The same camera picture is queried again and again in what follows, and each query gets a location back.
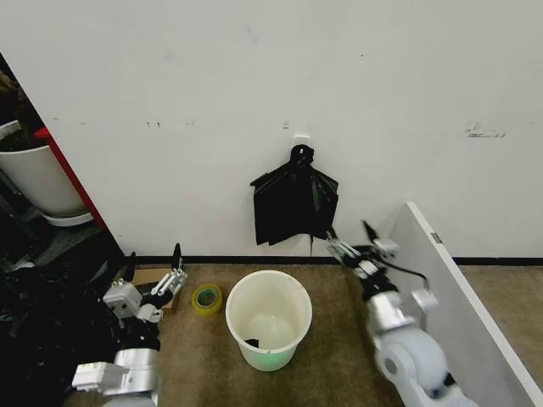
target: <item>black cable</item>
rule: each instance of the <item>black cable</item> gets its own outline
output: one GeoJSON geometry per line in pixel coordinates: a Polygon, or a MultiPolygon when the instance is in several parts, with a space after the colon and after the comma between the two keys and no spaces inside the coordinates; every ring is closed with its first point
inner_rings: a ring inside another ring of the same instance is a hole
{"type": "Polygon", "coordinates": [[[383,257],[381,257],[380,255],[378,257],[379,257],[379,260],[378,260],[379,262],[383,263],[384,265],[387,265],[390,268],[396,269],[398,271],[403,271],[404,273],[412,274],[414,276],[422,278],[424,280],[424,288],[426,288],[427,290],[430,290],[430,284],[428,282],[428,278],[423,273],[404,269],[403,267],[399,267],[398,265],[393,265],[392,263],[389,263],[387,260],[383,259],[383,257]]]}

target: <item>tape roll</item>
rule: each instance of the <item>tape roll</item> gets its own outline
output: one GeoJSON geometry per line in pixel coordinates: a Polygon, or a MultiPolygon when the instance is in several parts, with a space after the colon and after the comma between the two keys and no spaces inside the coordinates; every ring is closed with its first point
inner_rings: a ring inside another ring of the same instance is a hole
{"type": "Polygon", "coordinates": [[[196,314],[210,316],[222,306],[222,291],[215,284],[204,284],[194,290],[191,298],[196,314]]]}

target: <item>cardboard box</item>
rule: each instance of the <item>cardboard box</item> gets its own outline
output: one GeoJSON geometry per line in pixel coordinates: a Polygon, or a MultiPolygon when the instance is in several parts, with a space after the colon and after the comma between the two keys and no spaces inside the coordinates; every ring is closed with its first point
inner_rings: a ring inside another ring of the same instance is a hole
{"type": "MultiPolygon", "coordinates": [[[[162,277],[164,277],[170,271],[171,268],[169,267],[136,268],[136,271],[134,272],[134,278],[132,279],[132,285],[134,287],[149,285],[150,291],[151,286],[154,286],[156,283],[162,280],[162,277]]],[[[176,312],[180,296],[181,290],[168,304],[162,307],[162,310],[165,314],[174,314],[176,312]]]]}

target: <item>baseboard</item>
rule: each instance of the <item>baseboard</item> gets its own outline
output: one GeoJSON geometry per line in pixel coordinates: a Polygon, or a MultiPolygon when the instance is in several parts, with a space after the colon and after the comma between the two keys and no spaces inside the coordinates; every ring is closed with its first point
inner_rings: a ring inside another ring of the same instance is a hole
{"type": "Polygon", "coordinates": [[[453,257],[458,265],[543,265],[541,257],[453,257]]]}
{"type": "MultiPolygon", "coordinates": [[[[136,256],[137,265],[168,265],[171,256],[136,256]]],[[[333,257],[297,256],[183,256],[186,265],[336,265],[333,257]]]]}
{"type": "MultiPolygon", "coordinates": [[[[458,265],[543,265],[541,257],[453,257],[458,265]]],[[[333,257],[298,256],[183,256],[186,265],[336,265],[333,257]]],[[[168,265],[171,256],[137,256],[137,265],[168,265]]]]}

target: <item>white panel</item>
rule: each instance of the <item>white panel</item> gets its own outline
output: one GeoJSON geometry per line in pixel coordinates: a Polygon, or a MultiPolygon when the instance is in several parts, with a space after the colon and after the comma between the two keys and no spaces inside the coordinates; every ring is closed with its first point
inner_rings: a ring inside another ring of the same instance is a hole
{"type": "MultiPolygon", "coordinates": [[[[428,333],[445,351],[452,375],[482,407],[542,406],[541,391],[432,233],[417,206],[407,203],[390,238],[400,245],[395,263],[426,275],[439,300],[439,308],[428,316],[428,333]]],[[[391,271],[390,276],[403,293],[422,285],[401,272],[391,271]]]]}
{"type": "Polygon", "coordinates": [[[384,231],[416,199],[454,255],[537,257],[542,12],[536,0],[5,0],[0,38],[127,253],[181,241],[187,254],[307,255],[307,239],[255,246],[249,187],[302,132],[339,181],[345,240],[361,236],[354,220],[384,231]]]}

